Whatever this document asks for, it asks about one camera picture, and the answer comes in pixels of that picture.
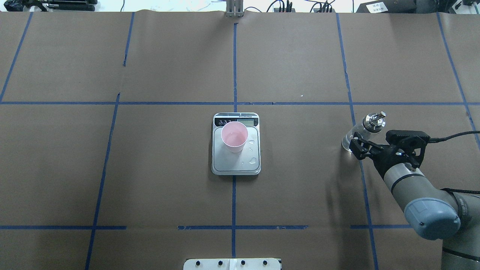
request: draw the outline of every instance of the metal weighing platform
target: metal weighing platform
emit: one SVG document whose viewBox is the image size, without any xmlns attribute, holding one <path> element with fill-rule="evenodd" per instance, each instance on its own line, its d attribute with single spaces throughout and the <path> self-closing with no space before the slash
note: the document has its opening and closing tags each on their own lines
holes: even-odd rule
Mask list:
<svg viewBox="0 0 480 270">
<path fill-rule="evenodd" d="M 243 123 L 248 130 L 247 143 L 239 153 L 230 152 L 220 136 L 231 121 Z M 216 175 L 257 175 L 260 173 L 260 118 L 253 112 L 220 112 L 213 117 L 212 172 Z"/>
</svg>

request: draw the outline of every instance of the sticker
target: sticker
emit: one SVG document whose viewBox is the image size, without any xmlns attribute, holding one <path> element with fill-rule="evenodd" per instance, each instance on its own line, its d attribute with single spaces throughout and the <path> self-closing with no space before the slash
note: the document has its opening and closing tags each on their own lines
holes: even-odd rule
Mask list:
<svg viewBox="0 0 480 270">
<path fill-rule="evenodd" d="M 385 11 L 388 11 L 387 7 L 385 6 L 385 4 L 383 2 L 378 2 L 378 3 L 375 3 L 375 4 L 370 4 L 370 5 L 366 5 L 368 11 L 370 11 L 370 13 L 380 13 L 380 12 L 385 12 Z"/>
</svg>

